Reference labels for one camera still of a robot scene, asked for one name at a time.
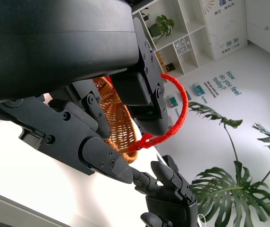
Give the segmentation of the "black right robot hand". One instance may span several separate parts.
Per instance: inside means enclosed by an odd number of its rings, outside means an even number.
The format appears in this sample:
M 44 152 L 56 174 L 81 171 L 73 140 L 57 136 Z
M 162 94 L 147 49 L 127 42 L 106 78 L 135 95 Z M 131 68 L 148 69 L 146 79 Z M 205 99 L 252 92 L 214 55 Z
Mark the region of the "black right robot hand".
M 164 162 L 151 162 L 156 178 L 132 168 L 135 190 L 145 195 L 148 208 L 140 219 L 147 227 L 196 227 L 196 196 L 179 173 L 173 158 L 169 155 L 162 158 Z

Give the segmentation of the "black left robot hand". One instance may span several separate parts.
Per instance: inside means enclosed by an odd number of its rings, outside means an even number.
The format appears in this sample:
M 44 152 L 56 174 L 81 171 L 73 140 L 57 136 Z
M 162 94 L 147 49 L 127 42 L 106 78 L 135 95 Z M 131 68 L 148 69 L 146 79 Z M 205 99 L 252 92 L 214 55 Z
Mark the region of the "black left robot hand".
M 168 131 L 156 57 L 126 1 L 0 0 L 0 120 L 82 173 L 133 183 L 139 172 L 105 142 L 103 76 L 145 132 Z

